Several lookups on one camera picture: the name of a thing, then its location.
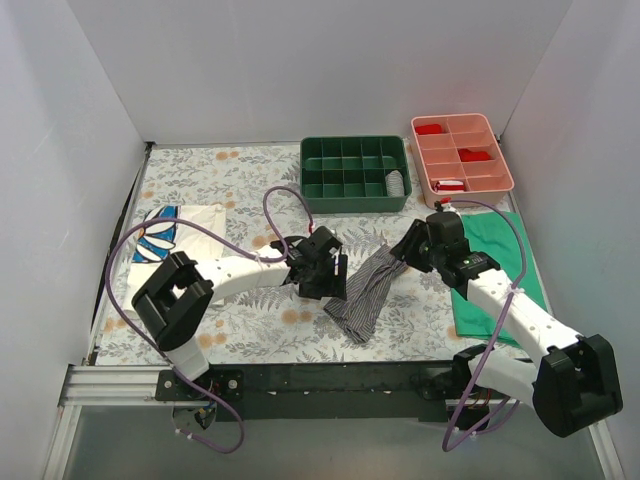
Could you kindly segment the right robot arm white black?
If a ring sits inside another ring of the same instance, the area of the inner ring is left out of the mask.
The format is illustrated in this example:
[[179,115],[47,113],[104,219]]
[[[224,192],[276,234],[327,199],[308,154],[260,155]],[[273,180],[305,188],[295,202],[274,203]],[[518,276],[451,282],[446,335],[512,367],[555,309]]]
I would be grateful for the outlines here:
[[528,356],[525,362],[501,357],[491,344],[460,353],[452,373],[460,395],[497,391],[532,408],[561,438],[622,410],[611,344],[555,319],[491,256],[472,251],[452,203],[415,220],[391,253],[418,271],[437,272],[446,286],[492,316],[497,330],[506,330]]

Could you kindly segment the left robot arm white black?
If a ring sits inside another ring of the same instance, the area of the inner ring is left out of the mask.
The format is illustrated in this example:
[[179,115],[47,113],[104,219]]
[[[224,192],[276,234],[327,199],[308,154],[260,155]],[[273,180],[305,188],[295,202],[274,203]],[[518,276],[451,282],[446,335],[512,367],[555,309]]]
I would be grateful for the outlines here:
[[319,227],[308,237],[274,241],[247,257],[199,264],[183,251],[172,253],[133,295],[131,306],[158,350],[180,371],[180,390],[200,400],[211,392],[213,377],[196,332],[212,302],[289,284],[298,287],[302,298],[344,300],[347,269],[342,242]]

